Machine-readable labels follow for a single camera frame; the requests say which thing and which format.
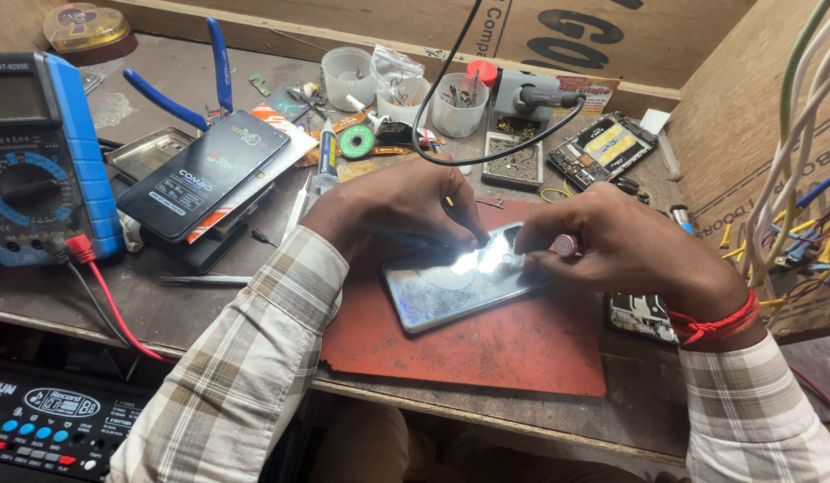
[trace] digital multimeter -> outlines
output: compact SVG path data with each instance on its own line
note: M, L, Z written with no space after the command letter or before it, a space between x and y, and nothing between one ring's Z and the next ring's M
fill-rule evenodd
M0 262L48 265L49 237L123 249L114 195L78 69L44 52L0 53Z

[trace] checkered shirt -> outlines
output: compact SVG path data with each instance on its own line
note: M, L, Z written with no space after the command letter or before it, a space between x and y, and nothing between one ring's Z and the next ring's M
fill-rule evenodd
M257 481L311 383L348 270L297 226L165 379L107 481ZM830 435L771 337L680 359L693 483L830 482Z
M742 351L680 351L692 483L830 483L830 434L773 337Z

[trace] pink cylindrical tool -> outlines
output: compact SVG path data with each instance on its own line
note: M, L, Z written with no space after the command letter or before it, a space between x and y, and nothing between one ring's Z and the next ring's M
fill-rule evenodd
M559 235L555 239L555 251L562 257L569 257L575 255L579 251L579 242L575 236Z

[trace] plastic bag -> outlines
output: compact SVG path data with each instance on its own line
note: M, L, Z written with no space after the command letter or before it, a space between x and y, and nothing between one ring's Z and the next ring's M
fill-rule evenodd
M411 106L409 98L415 96L421 85L423 64L377 44L370 60L370 73L376 79L377 96L398 106Z

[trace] multimeter display screen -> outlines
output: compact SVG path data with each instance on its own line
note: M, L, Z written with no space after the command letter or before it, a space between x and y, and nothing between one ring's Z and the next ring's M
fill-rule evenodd
M0 121L48 119L42 85L33 75L0 75Z

